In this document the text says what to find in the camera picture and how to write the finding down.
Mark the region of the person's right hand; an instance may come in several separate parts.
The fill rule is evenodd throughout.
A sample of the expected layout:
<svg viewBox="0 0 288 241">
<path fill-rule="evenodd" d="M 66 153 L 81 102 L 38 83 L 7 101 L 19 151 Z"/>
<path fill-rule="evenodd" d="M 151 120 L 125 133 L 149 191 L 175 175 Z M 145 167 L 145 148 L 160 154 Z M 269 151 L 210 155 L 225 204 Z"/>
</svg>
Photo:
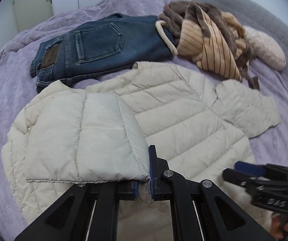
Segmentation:
<svg viewBox="0 0 288 241">
<path fill-rule="evenodd" d="M 272 214 L 270 234 L 275 240 L 282 240 L 284 233 L 288 233 L 288 222 L 285 222 L 285 216 L 279 213 Z"/>
</svg>

